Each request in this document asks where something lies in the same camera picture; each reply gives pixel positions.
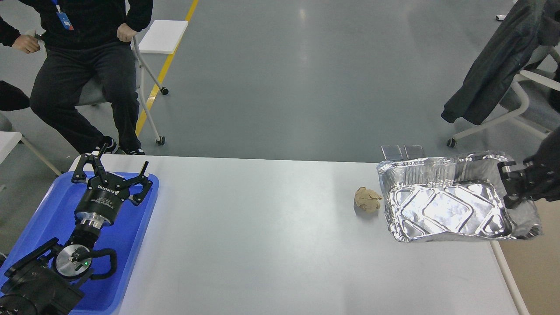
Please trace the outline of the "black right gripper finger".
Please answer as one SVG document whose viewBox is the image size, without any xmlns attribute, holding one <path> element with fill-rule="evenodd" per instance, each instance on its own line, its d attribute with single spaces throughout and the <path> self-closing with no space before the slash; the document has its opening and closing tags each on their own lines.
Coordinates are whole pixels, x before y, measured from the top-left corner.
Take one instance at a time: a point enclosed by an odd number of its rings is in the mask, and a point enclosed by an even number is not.
<svg viewBox="0 0 560 315">
<path fill-rule="evenodd" d="M 524 161 L 518 169 L 515 161 L 503 161 L 497 164 L 500 179 L 506 190 L 503 197 L 507 209 L 515 209 L 522 202 L 532 200 L 528 188 L 526 170 L 532 166 L 531 161 Z"/>
</svg>

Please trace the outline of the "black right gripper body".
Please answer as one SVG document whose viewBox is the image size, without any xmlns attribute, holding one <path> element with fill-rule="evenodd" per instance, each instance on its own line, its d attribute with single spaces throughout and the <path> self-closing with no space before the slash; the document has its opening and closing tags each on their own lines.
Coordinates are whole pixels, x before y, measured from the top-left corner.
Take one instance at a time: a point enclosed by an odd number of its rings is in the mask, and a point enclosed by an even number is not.
<svg viewBox="0 0 560 315">
<path fill-rule="evenodd" d="M 560 128 L 542 140 L 537 152 L 525 159 L 528 164 L 528 197 L 531 200 L 560 199 Z"/>
</svg>

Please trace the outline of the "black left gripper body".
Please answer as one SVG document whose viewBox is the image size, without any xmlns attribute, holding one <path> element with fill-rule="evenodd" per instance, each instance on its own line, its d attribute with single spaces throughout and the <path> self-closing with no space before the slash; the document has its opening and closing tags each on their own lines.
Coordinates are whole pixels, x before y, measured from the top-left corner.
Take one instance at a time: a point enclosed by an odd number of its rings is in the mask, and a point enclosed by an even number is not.
<svg viewBox="0 0 560 315">
<path fill-rule="evenodd" d="M 97 175 L 87 182 L 87 188 L 74 210 L 76 223 L 96 221 L 97 227 L 114 225 L 125 199 L 130 196 L 130 183 L 118 174 Z"/>
</svg>

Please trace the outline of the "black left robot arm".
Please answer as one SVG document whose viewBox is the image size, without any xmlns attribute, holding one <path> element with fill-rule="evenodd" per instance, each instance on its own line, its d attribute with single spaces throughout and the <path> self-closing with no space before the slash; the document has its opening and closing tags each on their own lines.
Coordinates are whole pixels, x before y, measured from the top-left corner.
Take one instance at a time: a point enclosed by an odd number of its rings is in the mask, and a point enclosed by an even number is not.
<svg viewBox="0 0 560 315">
<path fill-rule="evenodd" d="M 112 313 L 130 279 L 159 181 L 81 155 L 54 181 L 1 267 L 3 315 Z"/>
</svg>

